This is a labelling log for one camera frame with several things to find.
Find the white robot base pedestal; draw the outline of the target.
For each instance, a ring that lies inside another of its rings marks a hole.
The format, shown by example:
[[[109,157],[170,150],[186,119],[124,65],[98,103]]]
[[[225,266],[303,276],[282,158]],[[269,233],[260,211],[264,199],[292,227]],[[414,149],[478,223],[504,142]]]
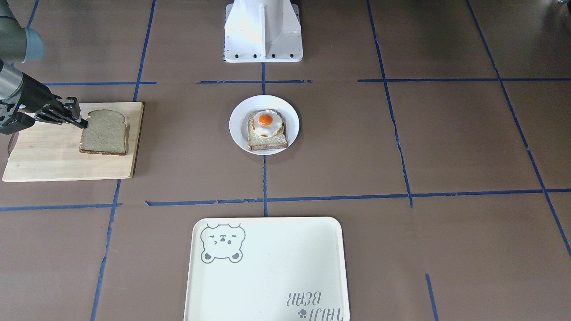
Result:
[[[235,0],[226,6],[223,58],[228,63],[290,63],[304,56],[297,4]]]

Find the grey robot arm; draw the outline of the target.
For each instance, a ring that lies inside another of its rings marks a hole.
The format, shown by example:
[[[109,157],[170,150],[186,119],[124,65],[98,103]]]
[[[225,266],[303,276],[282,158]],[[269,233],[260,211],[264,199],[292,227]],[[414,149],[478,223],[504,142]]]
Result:
[[[12,64],[43,57],[45,47],[39,34],[21,27],[12,13],[1,14],[1,133],[10,135],[30,128],[35,122],[70,123],[85,129],[76,97],[51,93],[43,83]]]

